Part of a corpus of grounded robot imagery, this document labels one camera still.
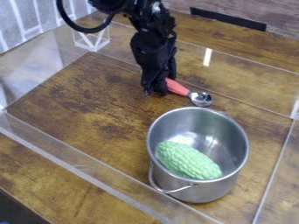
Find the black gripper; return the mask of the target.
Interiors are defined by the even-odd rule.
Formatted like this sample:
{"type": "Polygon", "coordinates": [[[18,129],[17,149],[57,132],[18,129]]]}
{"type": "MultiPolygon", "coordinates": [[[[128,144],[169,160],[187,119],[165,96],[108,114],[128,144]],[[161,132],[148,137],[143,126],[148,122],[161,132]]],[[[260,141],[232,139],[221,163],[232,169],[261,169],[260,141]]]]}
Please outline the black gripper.
{"type": "Polygon", "coordinates": [[[144,93],[168,94],[165,77],[176,79],[176,37],[160,38],[152,32],[136,32],[131,39],[135,61],[141,67],[144,93]]]}

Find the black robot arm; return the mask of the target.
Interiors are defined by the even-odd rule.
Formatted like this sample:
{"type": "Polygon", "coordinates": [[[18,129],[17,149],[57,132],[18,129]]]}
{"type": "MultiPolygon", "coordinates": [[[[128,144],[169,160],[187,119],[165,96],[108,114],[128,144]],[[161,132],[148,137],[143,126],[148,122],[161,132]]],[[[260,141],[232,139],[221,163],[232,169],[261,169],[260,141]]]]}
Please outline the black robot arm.
{"type": "Polygon", "coordinates": [[[176,78],[176,23],[161,0],[88,0],[103,13],[123,13],[135,27],[129,46],[141,67],[144,92],[168,94],[165,79],[176,78]]]}

